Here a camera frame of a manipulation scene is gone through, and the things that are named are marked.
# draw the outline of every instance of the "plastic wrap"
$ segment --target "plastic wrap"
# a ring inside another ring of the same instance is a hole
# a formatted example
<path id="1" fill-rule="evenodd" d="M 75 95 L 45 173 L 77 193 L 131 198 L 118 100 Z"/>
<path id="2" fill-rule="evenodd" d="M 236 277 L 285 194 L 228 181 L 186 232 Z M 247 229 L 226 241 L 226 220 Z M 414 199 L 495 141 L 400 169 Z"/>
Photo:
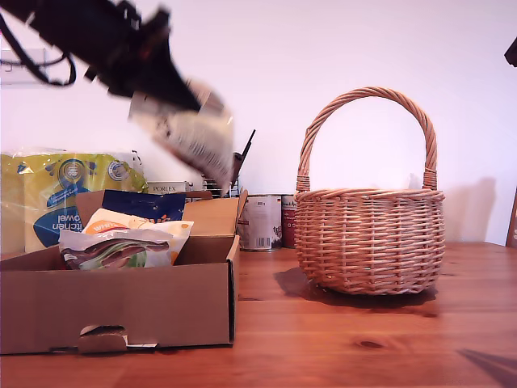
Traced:
<path id="1" fill-rule="evenodd" d="M 80 232 L 75 196 L 104 188 L 146 190 L 136 152 L 2 154 L 2 253 L 37 251 L 58 244 L 60 230 Z"/>
<path id="2" fill-rule="evenodd" d="M 190 227 L 183 235 L 159 230 L 110 230 L 100 234 L 62 230 L 59 249 L 68 269 L 164 267 L 174 265 L 189 233 Z"/>

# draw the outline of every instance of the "white wall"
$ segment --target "white wall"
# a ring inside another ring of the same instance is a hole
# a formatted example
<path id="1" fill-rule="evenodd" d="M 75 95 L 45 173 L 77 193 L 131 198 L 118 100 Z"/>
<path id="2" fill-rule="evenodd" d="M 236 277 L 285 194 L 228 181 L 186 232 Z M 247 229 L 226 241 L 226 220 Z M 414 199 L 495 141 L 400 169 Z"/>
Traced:
<path id="1" fill-rule="evenodd" d="M 144 15 L 159 4 L 136 3 Z M 173 11 L 174 61 L 225 97 L 236 150 L 257 129 L 241 179 L 251 193 L 293 192 L 304 131 L 320 109 L 350 89 L 387 86 L 418 102 L 435 124 L 449 240 L 504 243 L 517 184 L 517 69 L 503 54 L 517 36 L 517 2 L 164 3 Z M 13 27 L 27 47 L 42 45 Z M 128 105 L 81 79 L 66 91 L 4 89 L 2 148 L 136 148 L 149 179 L 194 179 L 127 123 Z M 421 184 L 424 153 L 403 108 L 354 102 L 318 136 L 312 188 Z"/>

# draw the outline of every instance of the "blue packet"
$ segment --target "blue packet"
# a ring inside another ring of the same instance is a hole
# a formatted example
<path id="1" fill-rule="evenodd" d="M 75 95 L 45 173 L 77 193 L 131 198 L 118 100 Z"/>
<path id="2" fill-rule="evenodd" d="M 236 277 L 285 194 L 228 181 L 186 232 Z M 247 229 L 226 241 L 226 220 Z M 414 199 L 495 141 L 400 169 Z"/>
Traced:
<path id="1" fill-rule="evenodd" d="M 105 190 L 103 208 L 117 213 L 146 218 L 151 222 L 180 221 L 187 194 L 147 194 Z"/>

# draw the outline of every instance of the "paint can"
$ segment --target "paint can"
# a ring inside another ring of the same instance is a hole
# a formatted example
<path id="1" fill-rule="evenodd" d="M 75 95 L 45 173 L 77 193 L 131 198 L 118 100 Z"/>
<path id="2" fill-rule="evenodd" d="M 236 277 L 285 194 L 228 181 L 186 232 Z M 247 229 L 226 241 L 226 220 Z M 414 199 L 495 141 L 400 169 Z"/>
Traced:
<path id="1" fill-rule="evenodd" d="M 294 196 L 282 196 L 282 247 L 294 248 L 294 216 L 296 213 L 296 202 Z"/>
<path id="2" fill-rule="evenodd" d="M 243 251 L 273 251 L 282 247 L 282 199 L 277 195 L 248 196 L 237 222 Z"/>

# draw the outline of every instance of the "wicker basket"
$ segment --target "wicker basket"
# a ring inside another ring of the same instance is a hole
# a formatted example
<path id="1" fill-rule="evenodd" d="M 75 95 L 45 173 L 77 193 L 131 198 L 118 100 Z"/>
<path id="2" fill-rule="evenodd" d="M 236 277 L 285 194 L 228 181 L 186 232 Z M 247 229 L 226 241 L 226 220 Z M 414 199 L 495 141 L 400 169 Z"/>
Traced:
<path id="1" fill-rule="evenodd" d="M 345 103 L 391 99 L 419 122 L 426 138 L 421 190 L 310 191 L 309 159 L 317 132 Z M 439 275 L 444 253 L 443 193 L 436 190 L 436 136 L 426 113 L 403 94 L 356 89 L 328 104 L 307 128 L 296 182 L 296 253 L 319 285 L 344 293 L 419 293 Z"/>

